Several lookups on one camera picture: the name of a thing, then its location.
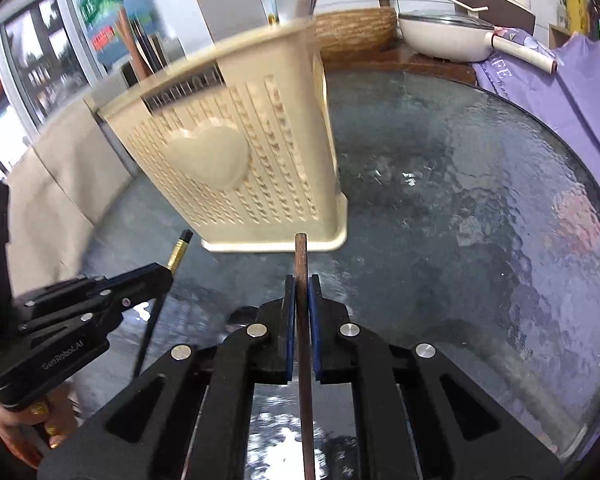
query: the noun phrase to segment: wooden counter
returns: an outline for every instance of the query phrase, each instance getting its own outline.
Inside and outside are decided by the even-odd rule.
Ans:
[[[339,70],[404,70],[414,74],[434,75],[476,85],[475,72],[467,63],[454,63],[416,53],[402,41],[385,50],[362,50],[324,59],[327,72]]]

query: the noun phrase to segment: glass table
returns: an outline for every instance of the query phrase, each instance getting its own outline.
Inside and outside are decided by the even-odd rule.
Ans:
[[[576,156],[513,105],[406,73],[328,75],[349,237],[310,253],[325,297],[388,342],[445,352],[563,460],[600,420],[600,191]],[[85,257],[88,274],[166,262],[184,220],[138,178]],[[279,298],[292,254],[209,253],[194,237],[147,365],[214,345],[236,308]],[[93,413],[129,380],[148,318],[125,313],[75,377]],[[348,386],[314,386],[321,478],[358,478]],[[257,386],[246,477],[301,478],[297,380]]]

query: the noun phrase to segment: window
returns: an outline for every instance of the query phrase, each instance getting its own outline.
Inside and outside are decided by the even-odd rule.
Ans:
[[[17,77],[38,123],[87,85],[56,0],[38,0],[4,25]]]

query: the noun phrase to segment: fingernail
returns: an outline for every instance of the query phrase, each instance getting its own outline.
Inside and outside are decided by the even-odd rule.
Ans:
[[[49,413],[49,408],[46,406],[46,402],[44,402],[43,400],[39,400],[38,402],[34,402],[29,407],[29,410],[34,415],[48,415],[48,413]]]

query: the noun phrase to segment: pan handle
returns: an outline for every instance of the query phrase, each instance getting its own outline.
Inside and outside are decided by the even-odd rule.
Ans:
[[[513,41],[505,40],[497,34],[488,32],[484,39],[491,43],[491,46],[496,50],[501,50],[519,59],[523,59],[549,74],[554,74],[558,69],[558,63],[555,59],[551,59],[548,56],[544,56],[535,50],[514,43]]]

